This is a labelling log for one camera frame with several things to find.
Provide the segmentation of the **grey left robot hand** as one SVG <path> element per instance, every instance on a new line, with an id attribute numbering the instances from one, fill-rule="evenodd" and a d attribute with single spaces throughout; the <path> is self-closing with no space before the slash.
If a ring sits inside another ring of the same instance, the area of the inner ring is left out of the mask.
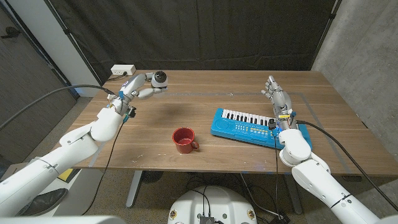
<path id="1" fill-rule="evenodd" d="M 151 87 L 143 90 L 138 89 L 142 87 L 145 82 L 150 82 Z M 133 75 L 125 84 L 122 85 L 119 91 L 119 98 L 128 105 L 134 97 L 139 99 L 147 99 L 154 94 L 167 91 L 168 77 L 165 72 L 149 72 Z"/>

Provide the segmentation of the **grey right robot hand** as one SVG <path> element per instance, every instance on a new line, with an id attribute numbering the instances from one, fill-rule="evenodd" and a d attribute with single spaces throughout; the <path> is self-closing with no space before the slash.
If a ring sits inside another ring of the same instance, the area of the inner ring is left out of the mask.
<path id="1" fill-rule="evenodd" d="M 275 81 L 272 75 L 266 81 L 265 90 L 261 93 L 270 99 L 274 114 L 282 130 L 297 129 L 297 122 L 292 115 L 292 101 L 288 93 Z"/>

